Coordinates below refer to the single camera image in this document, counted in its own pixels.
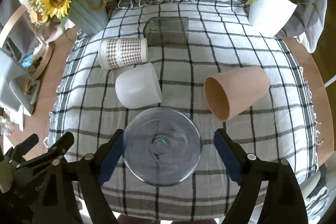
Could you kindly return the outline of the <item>pink terracotta cup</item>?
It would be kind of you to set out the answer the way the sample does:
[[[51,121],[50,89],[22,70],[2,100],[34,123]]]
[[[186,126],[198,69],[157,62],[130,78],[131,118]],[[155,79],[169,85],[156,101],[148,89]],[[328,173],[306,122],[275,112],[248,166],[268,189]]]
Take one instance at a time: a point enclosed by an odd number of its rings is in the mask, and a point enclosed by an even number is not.
[[[261,67],[232,69],[209,76],[204,93],[212,114],[227,121],[250,108],[269,90],[270,80]]]

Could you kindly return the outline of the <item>white frosted cup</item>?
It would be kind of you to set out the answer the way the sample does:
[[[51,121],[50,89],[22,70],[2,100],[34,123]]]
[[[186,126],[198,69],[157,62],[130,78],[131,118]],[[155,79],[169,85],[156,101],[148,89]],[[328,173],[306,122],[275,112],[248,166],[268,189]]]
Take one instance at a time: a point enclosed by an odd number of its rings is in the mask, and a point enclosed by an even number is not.
[[[115,89],[118,100],[127,109],[139,109],[163,101],[152,63],[120,74],[116,79]]]

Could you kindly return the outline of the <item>brown houndstooth pattern cup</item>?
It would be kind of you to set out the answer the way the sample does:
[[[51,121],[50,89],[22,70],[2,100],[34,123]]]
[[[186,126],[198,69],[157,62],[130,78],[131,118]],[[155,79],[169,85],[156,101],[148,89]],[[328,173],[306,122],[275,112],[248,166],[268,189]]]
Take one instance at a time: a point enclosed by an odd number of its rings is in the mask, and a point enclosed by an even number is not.
[[[103,39],[98,48],[98,60],[102,69],[108,71],[147,62],[145,38]]]

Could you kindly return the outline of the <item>dark smoky glass cup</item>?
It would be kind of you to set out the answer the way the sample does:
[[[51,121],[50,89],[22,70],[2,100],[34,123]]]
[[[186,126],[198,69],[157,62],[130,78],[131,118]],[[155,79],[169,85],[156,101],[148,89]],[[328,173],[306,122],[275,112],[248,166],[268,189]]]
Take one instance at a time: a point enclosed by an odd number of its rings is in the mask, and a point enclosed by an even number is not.
[[[189,41],[189,18],[152,17],[144,26],[143,36],[150,47],[186,48]]]

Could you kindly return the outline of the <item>grey desk organizer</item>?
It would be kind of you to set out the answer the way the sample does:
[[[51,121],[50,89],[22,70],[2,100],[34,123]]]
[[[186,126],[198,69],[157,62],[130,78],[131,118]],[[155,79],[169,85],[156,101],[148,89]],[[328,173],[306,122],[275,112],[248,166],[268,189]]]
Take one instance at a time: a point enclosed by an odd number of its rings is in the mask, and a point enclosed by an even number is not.
[[[23,131],[25,116],[34,113],[41,82],[31,80],[28,71],[1,50],[1,107]]]

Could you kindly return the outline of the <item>white curved floor lamp pole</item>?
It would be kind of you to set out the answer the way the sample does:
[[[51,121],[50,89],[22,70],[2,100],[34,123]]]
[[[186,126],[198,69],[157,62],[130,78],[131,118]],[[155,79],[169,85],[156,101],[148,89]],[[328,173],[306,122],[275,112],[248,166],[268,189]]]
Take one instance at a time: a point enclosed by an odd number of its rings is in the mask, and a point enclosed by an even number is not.
[[[331,79],[329,79],[327,82],[324,83],[324,87],[327,88],[329,87],[332,83],[334,83],[336,81],[336,75],[334,75],[333,77],[331,77]]]

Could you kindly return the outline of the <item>checked grey white tablecloth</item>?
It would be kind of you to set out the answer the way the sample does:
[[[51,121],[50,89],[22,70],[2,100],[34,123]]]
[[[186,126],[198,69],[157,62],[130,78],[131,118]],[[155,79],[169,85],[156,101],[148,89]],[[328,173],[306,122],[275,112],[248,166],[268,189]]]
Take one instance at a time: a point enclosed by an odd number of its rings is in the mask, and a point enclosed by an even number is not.
[[[249,24],[241,0],[115,0],[106,29],[94,36],[80,34],[68,56],[51,113],[50,144],[72,132],[75,142],[66,158],[76,161],[96,151],[137,115],[137,110],[118,101],[119,71],[101,69],[98,47],[102,39],[141,38],[146,22],[155,16],[190,20],[185,48],[151,47],[148,54],[162,91],[162,106],[195,122],[202,136],[202,157],[191,177],[165,188],[141,182],[120,161],[102,186],[112,210],[177,221],[226,214],[239,187],[230,180],[215,149],[213,135],[219,128],[262,160],[288,160],[299,183],[317,172],[316,121],[303,69],[279,36],[264,37]],[[270,80],[268,92],[240,115],[221,122],[206,104],[205,79],[250,66],[264,69]]]

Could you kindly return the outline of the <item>round wooden tray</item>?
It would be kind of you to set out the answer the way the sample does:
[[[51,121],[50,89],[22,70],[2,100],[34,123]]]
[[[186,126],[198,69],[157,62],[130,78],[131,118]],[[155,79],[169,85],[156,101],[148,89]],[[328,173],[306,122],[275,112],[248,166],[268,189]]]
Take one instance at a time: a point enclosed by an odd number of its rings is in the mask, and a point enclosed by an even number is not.
[[[33,62],[33,69],[30,71],[30,80],[37,80],[45,71],[52,57],[53,49],[49,44],[41,44],[37,53],[37,61]]]

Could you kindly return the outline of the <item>white ribbed plant pot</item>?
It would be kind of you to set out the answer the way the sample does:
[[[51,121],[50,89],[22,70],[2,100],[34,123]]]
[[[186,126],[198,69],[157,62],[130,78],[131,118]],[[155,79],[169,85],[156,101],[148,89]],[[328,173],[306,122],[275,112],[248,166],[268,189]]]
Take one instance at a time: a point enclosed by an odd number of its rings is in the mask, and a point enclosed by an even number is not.
[[[248,20],[262,36],[275,36],[293,15],[297,5],[289,0],[248,0]]]

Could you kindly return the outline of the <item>pale blue ribbed vase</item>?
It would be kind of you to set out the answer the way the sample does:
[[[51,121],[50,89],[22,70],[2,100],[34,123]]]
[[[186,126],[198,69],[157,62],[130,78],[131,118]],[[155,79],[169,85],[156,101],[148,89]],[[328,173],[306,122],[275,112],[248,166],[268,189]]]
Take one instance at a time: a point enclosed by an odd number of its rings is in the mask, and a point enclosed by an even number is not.
[[[68,19],[87,35],[95,35],[108,23],[106,0],[73,0]]]

